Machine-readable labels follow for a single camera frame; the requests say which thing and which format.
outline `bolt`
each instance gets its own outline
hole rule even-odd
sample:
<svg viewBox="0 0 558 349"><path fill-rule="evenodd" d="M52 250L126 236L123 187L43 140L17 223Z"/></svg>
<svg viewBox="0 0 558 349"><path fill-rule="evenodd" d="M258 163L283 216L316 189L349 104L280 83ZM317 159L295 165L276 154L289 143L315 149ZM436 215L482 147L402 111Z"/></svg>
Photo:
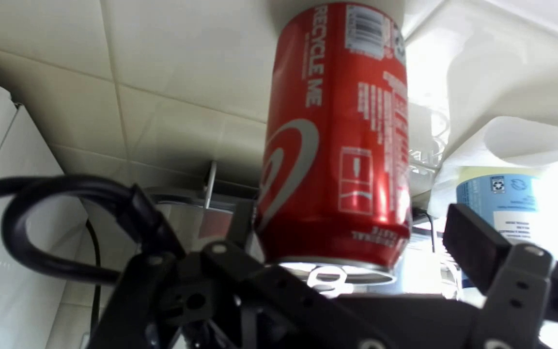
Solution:
<svg viewBox="0 0 558 349"><path fill-rule="evenodd" d="M149 256L147 261L149 265L161 265L163 259L161 256Z"/></svg>
<svg viewBox="0 0 558 349"><path fill-rule="evenodd" d="M489 339L483 344L483 349L513 349L509 344L498 339Z"/></svg>
<svg viewBox="0 0 558 349"><path fill-rule="evenodd" d="M212 252L215 253L215 254L224 254L227 251L228 251L228 248L225 247L225 245L223 245L221 243L215 243L215 245L212 247Z"/></svg>
<svg viewBox="0 0 558 349"><path fill-rule="evenodd" d="M543 256L544 255L544 250L541 250L540 248L534 247L534 246L527 246L525 247L525 251L529 252L530 254L535 254L536 256Z"/></svg>
<svg viewBox="0 0 558 349"><path fill-rule="evenodd" d="M369 338L361 341L358 345L358 349L386 349L386 347L379 340Z"/></svg>

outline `red soda can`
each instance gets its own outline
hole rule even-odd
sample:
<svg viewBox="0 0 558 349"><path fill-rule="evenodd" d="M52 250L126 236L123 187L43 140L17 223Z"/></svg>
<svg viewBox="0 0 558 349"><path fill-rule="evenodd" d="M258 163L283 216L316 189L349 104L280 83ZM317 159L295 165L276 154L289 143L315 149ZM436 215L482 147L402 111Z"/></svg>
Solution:
<svg viewBox="0 0 558 349"><path fill-rule="evenodd" d="M255 219L266 261L393 281L410 237L408 150L394 21L345 2L293 18L277 44Z"/></svg>

